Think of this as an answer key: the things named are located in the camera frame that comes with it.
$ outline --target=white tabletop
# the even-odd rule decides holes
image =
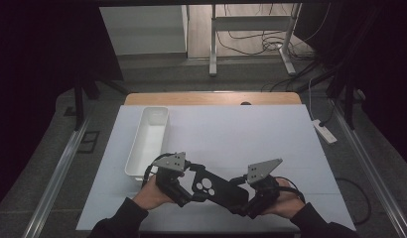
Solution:
[[[203,164],[224,179],[240,177],[249,164],[282,158],[271,175],[290,179],[328,222],[355,229],[305,105],[169,106],[169,152]],[[140,183],[124,173],[144,106],[121,106],[77,230],[91,230],[114,215]],[[194,173],[181,184],[190,193]],[[248,185],[250,198],[254,191]],[[141,231],[155,232],[298,232],[289,220],[231,214],[206,201],[180,208],[165,204],[150,211]]]

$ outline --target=metal rail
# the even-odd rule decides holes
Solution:
[[[345,135],[349,140],[349,143],[354,149],[358,160],[360,161],[361,166],[365,174],[367,175],[367,178],[369,179],[374,191],[377,194],[377,197],[386,210],[386,213],[388,214],[396,232],[398,233],[399,237],[407,238],[407,219],[401,208],[399,207],[397,200],[392,195],[391,191],[387,188],[374,163],[372,162],[370,155],[362,146],[362,143],[358,138],[356,132],[351,130],[345,122],[345,119],[342,116],[342,109],[338,103],[336,105],[336,108],[338,112],[337,116],[339,119],[339,123],[343,128]]]
[[[94,105],[92,104],[88,113],[86,114],[83,123],[80,125],[79,130],[73,131],[62,153],[61,159],[53,172],[53,175],[47,185],[33,216],[31,217],[28,226],[22,235],[22,237],[39,237],[55,203],[56,197],[61,190],[62,184],[64,183],[65,177],[68,173],[71,161],[76,153],[77,147],[82,140],[83,134],[85,133],[86,127],[89,123]]]

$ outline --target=gray carpet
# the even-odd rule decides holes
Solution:
[[[218,76],[208,76],[205,61],[154,59],[129,60],[121,62],[125,81],[116,83],[137,92],[161,91],[213,91],[242,90],[260,91],[266,83],[276,83],[287,78],[285,68],[279,59],[226,59],[218,66]],[[307,62],[297,62],[301,70]],[[308,82],[309,76],[297,80],[294,86]],[[96,145],[84,143],[73,159],[68,175],[45,224],[41,237],[85,237],[87,233],[75,231],[77,221],[86,202],[95,174],[98,170],[108,142],[119,106],[125,96],[100,82],[100,98],[96,101],[87,132],[97,136]],[[325,97],[328,82],[312,90],[312,112],[316,118],[327,119],[332,105]],[[284,90],[285,84],[275,88]],[[309,93],[301,94],[303,103],[309,107]],[[62,94],[57,101],[57,111],[50,128],[39,145],[35,155],[0,205],[0,237],[20,237],[29,222],[44,188],[53,173],[74,127],[74,117],[65,116],[68,107],[73,107],[72,90]],[[354,124],[366,149],[375,158],[375,164],[395,194],[407,216],[407,166],[397,152],[369,122],[359,105],[354,107]],[[356,226],[361,237],[398,237],[383,206],[370,185],[358,158],[350,146],[336,114],[327,124],[338,138],[335,145],[322,146],[336,177],[350,179],[362,187],[371,205],[371,217]],[[362,194],[346,181],[338,181],[343,198],[354,220],[360,221],[366,215],[367,206]]]

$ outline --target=white plastic container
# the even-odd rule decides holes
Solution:
[[[142,180],[147,167],[158,156],[166,153],[168,133],[169,109],[167,107],[144,108],[125,173],[136,180]]]

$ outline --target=black sleeve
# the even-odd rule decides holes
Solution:
[[[300,228],[302,238],[359,238],[353,230],[334,222],[327,223],[311,203],[307,203],[290,221]]]
[[[126,197],[116,214],[96,223],[88,237],[135,237],[138,234],[139,225],[147,216],[147,210]]]

